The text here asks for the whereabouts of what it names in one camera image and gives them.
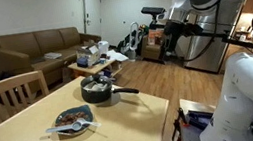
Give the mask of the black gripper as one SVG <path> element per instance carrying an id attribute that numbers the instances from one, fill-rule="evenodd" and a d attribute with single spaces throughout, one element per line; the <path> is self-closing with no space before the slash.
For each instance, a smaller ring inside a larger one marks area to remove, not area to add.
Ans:
<path id="1" fill-rule="evenodd" d="M 172 53 L 175 50 L 180 37 L 188 36 L 189 32 L 187 31 L 187 25 L 185 23 L 170 20 L 165 24 L 164 34 L 171 37 L 167 52 Z"/>

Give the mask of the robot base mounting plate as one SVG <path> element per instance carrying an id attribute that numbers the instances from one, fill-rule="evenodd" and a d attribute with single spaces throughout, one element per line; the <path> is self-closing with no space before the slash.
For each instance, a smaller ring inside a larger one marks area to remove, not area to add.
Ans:
<path id="1" fill-rule="evenodd" d="M 181 141 L 200 141 L 199 135 L 210 122 L 215 107 L 184 99 L 179 101 Z"/>

